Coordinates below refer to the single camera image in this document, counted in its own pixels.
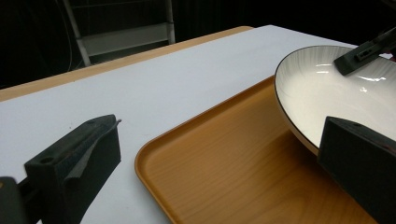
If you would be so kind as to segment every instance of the white bowl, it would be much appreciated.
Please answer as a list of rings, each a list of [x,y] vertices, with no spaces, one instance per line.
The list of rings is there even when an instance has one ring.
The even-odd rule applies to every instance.
[[[380,57],[343,76],[333,61],[350,50],[298,49],[276,69],[279,108],[293,133],[316,155],[327,116],[349,119],[396,139],[396,63]]]

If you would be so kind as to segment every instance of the white table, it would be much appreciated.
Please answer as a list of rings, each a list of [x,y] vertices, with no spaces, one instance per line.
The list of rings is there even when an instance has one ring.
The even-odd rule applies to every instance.
[[[82,223],[167,223],[134,172],[149,140],[273,75],[294,50],[355,47],[273,25],[165,54],[0,103],[0,175],[23,180],[23,164],[88,119],[119,124],[121,163]]]

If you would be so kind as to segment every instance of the wooden tray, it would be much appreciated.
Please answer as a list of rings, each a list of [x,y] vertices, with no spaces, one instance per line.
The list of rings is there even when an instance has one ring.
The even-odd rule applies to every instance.
[[[375,223],[290,131],[273,82],[148,142],[141,181],[174,223]]]

